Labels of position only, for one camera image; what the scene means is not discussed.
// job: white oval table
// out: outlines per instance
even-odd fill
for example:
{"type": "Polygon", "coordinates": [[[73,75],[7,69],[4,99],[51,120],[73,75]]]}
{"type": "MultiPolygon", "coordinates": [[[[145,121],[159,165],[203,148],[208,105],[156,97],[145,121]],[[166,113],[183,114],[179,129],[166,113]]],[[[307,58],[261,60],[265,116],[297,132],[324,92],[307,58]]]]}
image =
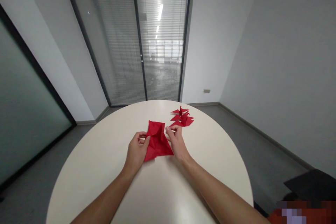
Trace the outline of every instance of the white oval table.
{"type": "MultiPolygon", "coordinates": [[[[119,109],[95,125],[66,160],[51,195],[47,224],[70,223],[119,174],[127,147],[148,121],[173,123],[170,112],[189,109],[194,122],[182,130],[192,157],[253,206],[244,162],[228,134],[212,118],[187,104],[144,101],[119,109]]],[[[211,213],[187,182],[173,156],[144,163],[112,223],[214,223],[211,213]]]]}

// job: sliding glass door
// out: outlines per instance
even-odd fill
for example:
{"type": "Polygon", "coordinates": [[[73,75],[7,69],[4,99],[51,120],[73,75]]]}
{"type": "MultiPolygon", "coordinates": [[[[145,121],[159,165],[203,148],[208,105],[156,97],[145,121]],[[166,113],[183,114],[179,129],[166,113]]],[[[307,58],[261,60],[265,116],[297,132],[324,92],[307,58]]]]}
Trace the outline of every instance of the sliding glass door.
{"type": "Polygon", "coordinates": [[[178,101],[189,0],[71,0],[110,106],[178,101]]]}
{"type": "Polygon", "coordinates": [[[179,100],[187,0],[138,0],[148,100],[179,100]]]}

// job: person's left hand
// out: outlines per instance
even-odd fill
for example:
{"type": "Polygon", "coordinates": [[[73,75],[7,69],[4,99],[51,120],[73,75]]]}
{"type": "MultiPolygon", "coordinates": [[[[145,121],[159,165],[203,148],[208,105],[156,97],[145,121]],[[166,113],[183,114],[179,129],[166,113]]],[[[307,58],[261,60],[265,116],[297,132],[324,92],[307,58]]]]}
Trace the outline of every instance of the person's left hand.
{"type": "Polygon", "coordinates": [[[145,140],[146,132],[137,132],[128,145],[127,157],[123,171],[135,175],[145,160],[150,136],[145,140]]]}

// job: person's right hand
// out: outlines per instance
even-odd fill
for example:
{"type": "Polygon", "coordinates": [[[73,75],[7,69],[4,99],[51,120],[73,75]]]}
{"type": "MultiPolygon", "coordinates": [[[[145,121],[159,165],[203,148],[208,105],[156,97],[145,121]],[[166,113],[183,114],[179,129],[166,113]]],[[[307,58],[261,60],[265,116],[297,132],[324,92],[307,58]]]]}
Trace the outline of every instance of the person's right hand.
{"type": "Polygon", "coordinates": [[[179,162],[192,160],[182,137],[182,127],[174,125],[166,127],[166,133],[169,136],[173,153],[179,162]]]}

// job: gray floor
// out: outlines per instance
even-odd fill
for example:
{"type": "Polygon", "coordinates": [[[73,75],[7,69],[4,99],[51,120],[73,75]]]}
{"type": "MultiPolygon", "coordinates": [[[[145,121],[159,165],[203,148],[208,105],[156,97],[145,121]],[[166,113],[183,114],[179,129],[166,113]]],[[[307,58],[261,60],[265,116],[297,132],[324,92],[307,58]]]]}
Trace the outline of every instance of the gray floor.
{"type": "MultiPolygon", "coordinates": [[[[283,182],[306,170],[221,107],[197,108],[217,121],[234,141],[250,176],[254,200],[271,212],[276,201],[289,192],[283,182]]],[[[116,110],[109,109],[105,116],[116,110]]],[[[3,193],[0,223],[45,223],[58,174],[73,148],[92,127],[74,128],[3,193]]]]}

